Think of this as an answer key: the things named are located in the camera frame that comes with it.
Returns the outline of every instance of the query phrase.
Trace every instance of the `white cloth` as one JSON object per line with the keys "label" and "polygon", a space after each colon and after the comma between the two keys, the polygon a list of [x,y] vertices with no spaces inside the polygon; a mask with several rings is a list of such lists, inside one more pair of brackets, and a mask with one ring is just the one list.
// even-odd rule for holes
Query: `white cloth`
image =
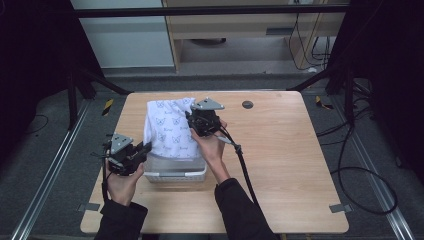
{"label": "white cloth", "polygon": [[191,113],[194,98],[158,100],[147,103],[144,139],[152,142],[151,153],[175,160],[192,160],[201,156],[191,138],[185,111]]}

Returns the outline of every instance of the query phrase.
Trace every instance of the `person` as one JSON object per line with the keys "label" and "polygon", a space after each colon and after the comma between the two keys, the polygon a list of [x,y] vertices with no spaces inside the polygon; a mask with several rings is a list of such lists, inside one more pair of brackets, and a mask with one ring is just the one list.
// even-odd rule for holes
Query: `person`
{"label": "person", "polygon": [[[227,123],[221,120],[225,128]],[[249,199],[237,179],[232,178],[223,161],[225,143],[216,136],[199,137],[191,129],[203,158],[216,178],[215,200],[221,211],[230,240],[277,239],[262,211]],[[138,239],[148,209],[133,203],[137,180],[143,175],[143,164],[130,176],[110,174],[108,192],[111,197],[101,210],[103,214],[95,239]]]}

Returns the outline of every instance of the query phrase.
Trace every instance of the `white cabinet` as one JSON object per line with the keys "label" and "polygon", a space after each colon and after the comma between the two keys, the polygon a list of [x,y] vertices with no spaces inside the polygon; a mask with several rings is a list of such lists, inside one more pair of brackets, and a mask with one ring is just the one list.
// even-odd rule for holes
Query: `white cabinet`
{"label": "white cabinet", "polygon": [[[75,9],[162,7],[160,0],[71,0]],[[102,69],[173,67],[164,17],[81,18]]]}

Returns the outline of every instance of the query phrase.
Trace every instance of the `wooden table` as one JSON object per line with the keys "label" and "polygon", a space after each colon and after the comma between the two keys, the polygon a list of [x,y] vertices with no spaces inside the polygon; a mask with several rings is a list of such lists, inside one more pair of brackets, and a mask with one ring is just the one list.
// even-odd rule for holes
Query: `wooden table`
{"label": "wooden table", "polygon": [[[298,92],[156,92],[133,93],[127,98],[116,132],[143,139],[146,103],[151,100],[210,97],[225,106],[217,110],[228,123],[234,141],[242,145],[244,158],[259,204],[275,233],[343,233],[348,222],[318,144],[302,96]],[[251,109],[242,107],[252,101]],[[234,148],[227,145],[224,161],[232,177],[248,193]],[[99,174],[90,198],[103,204]],[[216,181],[208,170],[201,183],[150,183],[142,177],[134,201],[149,214],[144,233],[225,233],[214,199]],[[81,230],[97,232],[99,212],[86,211]]]}

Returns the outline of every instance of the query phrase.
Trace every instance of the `human hand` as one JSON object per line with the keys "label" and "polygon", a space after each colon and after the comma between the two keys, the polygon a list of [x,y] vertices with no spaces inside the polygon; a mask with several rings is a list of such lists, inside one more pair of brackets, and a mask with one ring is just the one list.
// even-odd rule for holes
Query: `human hand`
{"label": "human hand", "polygon": [[[226,128],[227,123],[223,120],[221,125]],[[199,137],[196,131],[190,128],[191,137],[197,142],[202,152],[202,156],[205,161],[208,163],[209,167],[212,170],[218,184],[222,183],[226,179],[230,178],[230,175],[227,171],[227,168],[222,161],[222,155],[224,153],[225,143],[219,140],[216,136],[223,136],[221,132],[216,132],[215,135],[207,137]]]}
{"label": "human hand", "polygon": [[107,191],[109,192],[111,199],[116,203],[128,207],[134,197],[137,181],[143,173],[143,163],[140,163],[137,170],[132,175],[119,176],[110,172],[109,161],[106,160],[106,176],[108,176]]}

